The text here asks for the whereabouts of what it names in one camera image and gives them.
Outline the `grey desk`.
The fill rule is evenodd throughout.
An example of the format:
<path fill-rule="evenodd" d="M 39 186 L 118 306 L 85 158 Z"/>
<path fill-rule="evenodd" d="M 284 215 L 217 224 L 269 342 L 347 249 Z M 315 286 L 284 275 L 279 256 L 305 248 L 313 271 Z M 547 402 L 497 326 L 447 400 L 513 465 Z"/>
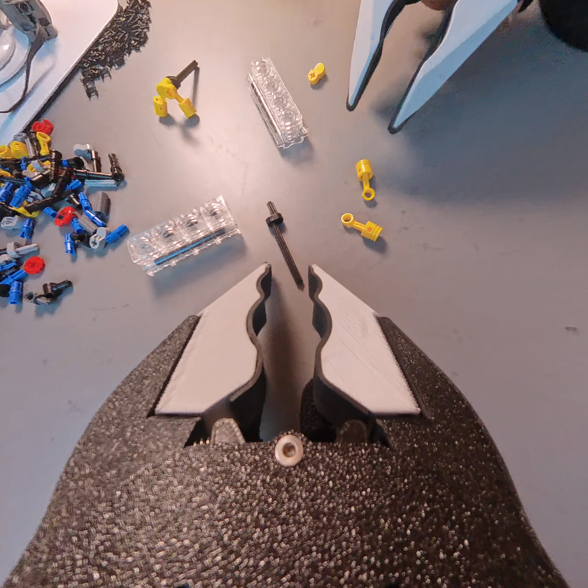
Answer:
<path fill-rule="evenodd" d="M 115 152 L 127 184 L 113 225 L 130 236 L 223 195 L 241 236 L 150 277 L 125 242 L 71 260 L 36 230 L 60 303 L 1 307 L 1 581 L 35 534 L 102 403 L 188 315 L 263 262 L 261 436 L 299 430 L 318 335 L 266 224 L 267 201 L 307 278 L 316 263 L 390 317 L 455 382 L 502 453 L 543 546 L 587 586 L 587 54 L 553 37 L 536 4 L 508 19 L 407 121 L 387 131 L 440 15 L 407 7 L 357 108 L 346 110 L 358 1 L 152 1 L 148 41 L 87 99 L 78 77 L 48 108 L 55 146 Z M 252 99 L 270 58 L 308 135 L 280 149 Z M 156 86 L 192 61 L 175 100 Z M 319 62 L 326 75 L 311 86 Z M 356 164 L 371 163 L 373 200 Z M 383 228 L 345 227 L 351 213 Z"/>

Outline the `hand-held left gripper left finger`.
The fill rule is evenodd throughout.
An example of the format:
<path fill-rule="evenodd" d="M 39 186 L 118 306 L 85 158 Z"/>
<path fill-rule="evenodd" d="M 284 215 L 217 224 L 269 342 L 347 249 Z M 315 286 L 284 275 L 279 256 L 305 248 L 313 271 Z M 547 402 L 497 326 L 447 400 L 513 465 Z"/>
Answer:
<path fill-rule="evenodd" d="M 155 415 L 200 417 L 205 436 L 231 418 L 247 442 L 260 440 L 266 379 L 258 334 L 271 283 L 271 266 L 263 263 L 202 310 Z"/>

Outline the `yellow toy piston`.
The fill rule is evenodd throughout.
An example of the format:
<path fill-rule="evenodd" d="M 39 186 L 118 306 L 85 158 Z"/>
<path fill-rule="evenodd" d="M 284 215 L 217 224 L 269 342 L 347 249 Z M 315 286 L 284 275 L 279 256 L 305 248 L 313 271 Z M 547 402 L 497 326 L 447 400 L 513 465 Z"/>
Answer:
<path fill-rule="evenodd" d="M 362 197 L 364 201 L 371 201 L 375 197 L 375 191 L 371 187 L 370 181 L 373 177 L 371 163 L 367 159 L 361 159 L 356 164 L 357 179 L 362 183 Z"/>
<path fill-rule="evenodd" d="M 357 230 L 362 238 L 368 239 L 372 242 L 377 241 L 383 230 L 381 226 L 371 221 L 368 221 L 365 224 L 357 221 L 351 213 L 343 214 L 341 216 L 341 222 L 345 227 Z"/>

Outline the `clear plastic parts bag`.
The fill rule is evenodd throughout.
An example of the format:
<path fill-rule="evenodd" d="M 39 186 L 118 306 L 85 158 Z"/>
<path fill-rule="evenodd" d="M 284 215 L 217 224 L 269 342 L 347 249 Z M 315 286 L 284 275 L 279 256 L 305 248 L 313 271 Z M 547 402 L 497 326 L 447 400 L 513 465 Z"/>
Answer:
<path fill-rule="evenodd" d="M 148 275 L 240 234 L 224 198 L 208 201 L 128 240 L 130 258 Z"/>

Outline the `white book stand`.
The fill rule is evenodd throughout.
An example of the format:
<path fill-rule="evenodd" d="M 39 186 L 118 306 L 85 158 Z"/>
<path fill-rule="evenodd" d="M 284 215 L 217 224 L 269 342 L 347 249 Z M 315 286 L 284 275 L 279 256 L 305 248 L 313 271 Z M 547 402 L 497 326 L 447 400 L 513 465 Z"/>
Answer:
<path fill-rule="evenodd" d="M 1 143 L 22 132 L 67 82 L 86 51 L 113 19 L 118 1 L 43 1 L 57 32 L 34 57 L 29 88 L 21 106 L 1 114 Z M 21 96 L 29 49 L 26 34 L 1 17 L 1 110 Z"/>

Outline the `black connector piece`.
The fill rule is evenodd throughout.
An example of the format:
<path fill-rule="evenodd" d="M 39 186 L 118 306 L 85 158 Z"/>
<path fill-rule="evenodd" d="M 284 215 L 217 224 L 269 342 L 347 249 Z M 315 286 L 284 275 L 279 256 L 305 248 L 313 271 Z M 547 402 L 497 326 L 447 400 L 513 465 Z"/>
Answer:
<path fill-rule="evenodd" d="M 61 295 L 71 289 L 73 284 L 69 280 L 61 282 L 47 282 L 42 285 L 42 291 L 33 295 L 32 301 L 36 305 L 50 305 L 56 303 Z"/>

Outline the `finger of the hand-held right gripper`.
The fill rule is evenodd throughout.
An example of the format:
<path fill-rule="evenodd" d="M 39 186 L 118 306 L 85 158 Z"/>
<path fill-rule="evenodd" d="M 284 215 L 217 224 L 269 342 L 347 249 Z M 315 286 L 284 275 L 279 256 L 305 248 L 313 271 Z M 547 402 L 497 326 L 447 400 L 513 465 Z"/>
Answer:
<path fill-rule="evenodd" d="M 383 43 L 405 1 L 361 1 L 350 62 L 347 109 L 354 110 L 382 55 Z"/>
<path fill-rule="evenodd" d="M 518 1 L 456 1 L 388 126 L 398 132 L 517 7 Z"/>

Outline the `grey toy motor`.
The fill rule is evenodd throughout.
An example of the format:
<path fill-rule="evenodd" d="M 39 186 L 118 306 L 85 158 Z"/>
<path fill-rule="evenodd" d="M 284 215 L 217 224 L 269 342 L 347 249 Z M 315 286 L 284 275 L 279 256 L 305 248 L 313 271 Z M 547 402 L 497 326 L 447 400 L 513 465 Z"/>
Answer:
<path fill-rule="evenodd" d="M 9 19 L 30 41 L 39 36 L 42 40 L 57 37 L 57 30 L 42 1 L 16 1 L 13 5 L 15 16 Z"/>

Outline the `pile of mixed small bricks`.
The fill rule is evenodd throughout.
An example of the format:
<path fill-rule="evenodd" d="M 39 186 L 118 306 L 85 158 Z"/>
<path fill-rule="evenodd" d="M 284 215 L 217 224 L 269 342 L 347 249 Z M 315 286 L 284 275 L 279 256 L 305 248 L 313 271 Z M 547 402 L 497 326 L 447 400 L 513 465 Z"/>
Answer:
<path fill-rule="evenodd" d="M 34 304 L 33 295 L 42 291 L 38 283 L 39 290 L 25 292 L 25 283 L 37 280 L 46 267 L 31 276 L 21 269 L 28 258 L 43 258 L 35 242 L 37 229 L 55 227 L 71 260 L 81 250 L 114 246 L 129 233 L 125 224 L 109 225 L 109 191 L 126 181 L 117 154 L 108 153 L 106 168 L 88 143 L 75 145 L 71 156 L 64 156 L 52 145 L 53 130 L 43 119 L 1 146 L 1 231 L 12 233 L 1 246 L 1 300 L 11 306 Z"/>

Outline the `clear brick block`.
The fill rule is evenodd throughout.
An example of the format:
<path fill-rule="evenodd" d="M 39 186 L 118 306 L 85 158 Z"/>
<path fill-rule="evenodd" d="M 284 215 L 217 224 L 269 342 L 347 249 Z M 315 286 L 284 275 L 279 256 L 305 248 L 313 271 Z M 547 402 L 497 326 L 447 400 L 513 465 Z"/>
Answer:
<path fill-rule="evenodd" d="M 276 146 L 287 149 L 303 143 L 308 129 L 295 101 L 270 58 L 251 62 L 247 76 L 256 104 Z"/>

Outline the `black axle with yellow connectors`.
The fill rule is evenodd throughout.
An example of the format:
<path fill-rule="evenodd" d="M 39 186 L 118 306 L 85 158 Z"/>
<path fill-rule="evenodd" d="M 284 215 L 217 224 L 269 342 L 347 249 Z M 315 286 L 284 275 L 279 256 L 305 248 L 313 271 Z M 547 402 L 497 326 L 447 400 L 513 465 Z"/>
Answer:
<path fill-rule="evenodd" d="M 187 119 L 197 114 L 196 108 L 188 98 L 182 98 L 179 94 L 180 85 L 192 73 L 198 69 L 198 63 L 192 61 L 175 76 L 163 78 L 156 86 L 157 96 L 153 98 L 153 109 L 159 118 L 168 116 L 168 100 L 175 100 Z"/>

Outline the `pile of small black pins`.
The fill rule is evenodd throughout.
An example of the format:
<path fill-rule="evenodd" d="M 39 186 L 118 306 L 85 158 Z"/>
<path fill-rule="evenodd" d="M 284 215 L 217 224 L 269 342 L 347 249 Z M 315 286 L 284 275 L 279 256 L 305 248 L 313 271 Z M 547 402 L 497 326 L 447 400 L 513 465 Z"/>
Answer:
<path fill-rule="evenodd" d="M 82 57 L 78 69 L 89 99 L 99 96 L 96 82 L 112 77 L 111 70 L 120 69 L 132 52 L 145 46 L 150 9 L 150 1 L 127 1 L 126 6 L 118 6 L 113 19 Z"/>

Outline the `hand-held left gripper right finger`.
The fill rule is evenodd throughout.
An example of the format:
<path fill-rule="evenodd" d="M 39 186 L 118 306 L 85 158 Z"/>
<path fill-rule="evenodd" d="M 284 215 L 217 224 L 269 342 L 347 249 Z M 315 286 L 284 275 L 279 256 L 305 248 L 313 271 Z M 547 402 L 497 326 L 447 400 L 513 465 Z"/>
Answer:
<path fill-rule="evenodd" d="M 386 426 L 422 424 L 422 395 L 386 318 L 318 265 L 308 270 L 319 334 L 300 428 L 309 440 L 390 440 Z"/>

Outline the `bare black axle rod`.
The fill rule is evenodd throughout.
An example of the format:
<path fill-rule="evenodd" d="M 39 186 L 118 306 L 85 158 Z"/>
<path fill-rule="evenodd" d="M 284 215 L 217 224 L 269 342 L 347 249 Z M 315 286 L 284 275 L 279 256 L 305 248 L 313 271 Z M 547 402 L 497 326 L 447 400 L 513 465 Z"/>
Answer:
<path fill-rule="evenodd" d="M 287 246 L 285 239 L 283 238 L 281 226 L 283 224 L 283 216 L 279 213 L 275 207 L 274 202 L 268 201 L 267 207 L 270 212 L 269 216 L 266 218 L 266 224 L 268 228 L 274 235 L 277 245 L 283 255 L 283 258 L 286 262 L 286 265 L 290 271 L 290 274 L 295 281 L 297 287 L 301 290 L 304 289 L 304 282 L 303 278 L 298 270 L 298 267 L 293 259 L 292 254 L 290 253 L 289 247 Z"/>

